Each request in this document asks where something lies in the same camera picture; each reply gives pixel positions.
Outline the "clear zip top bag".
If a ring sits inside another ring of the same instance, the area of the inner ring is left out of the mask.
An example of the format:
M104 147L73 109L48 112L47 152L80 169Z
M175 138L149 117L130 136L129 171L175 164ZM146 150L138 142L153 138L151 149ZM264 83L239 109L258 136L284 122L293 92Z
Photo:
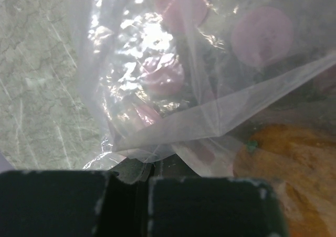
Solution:
M158 163L177 155L202 176L229 176L238 150L269 124L335 135L335 64L313 78L320 96L268 106L220 137L120 147L132 134L195 102L177 42L207 20L213 0L69 0L78 55L78 88L97 121L99 146L84 169L110 169L126 158Z

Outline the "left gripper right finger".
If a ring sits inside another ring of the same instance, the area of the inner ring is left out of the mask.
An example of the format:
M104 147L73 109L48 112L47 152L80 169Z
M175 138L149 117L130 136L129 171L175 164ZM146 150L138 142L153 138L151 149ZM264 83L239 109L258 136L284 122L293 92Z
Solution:
M155 164L151 236L202 236L201 180L177 155Z

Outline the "red fake mango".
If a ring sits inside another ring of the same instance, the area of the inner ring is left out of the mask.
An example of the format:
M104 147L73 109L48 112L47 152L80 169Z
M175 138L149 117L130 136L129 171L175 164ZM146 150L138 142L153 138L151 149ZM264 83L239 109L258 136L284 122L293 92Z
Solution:
M272 185L290 236L335 236L334 136L295 125L267 125L239 150L233 174Z

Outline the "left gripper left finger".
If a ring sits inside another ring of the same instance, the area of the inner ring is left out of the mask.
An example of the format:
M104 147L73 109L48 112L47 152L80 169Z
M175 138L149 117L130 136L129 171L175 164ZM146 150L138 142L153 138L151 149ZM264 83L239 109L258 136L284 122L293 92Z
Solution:
M126 158L113 169L120 181L131 188L131 220L136 236L146 236L148 220L149 179L154 174L154 165Z

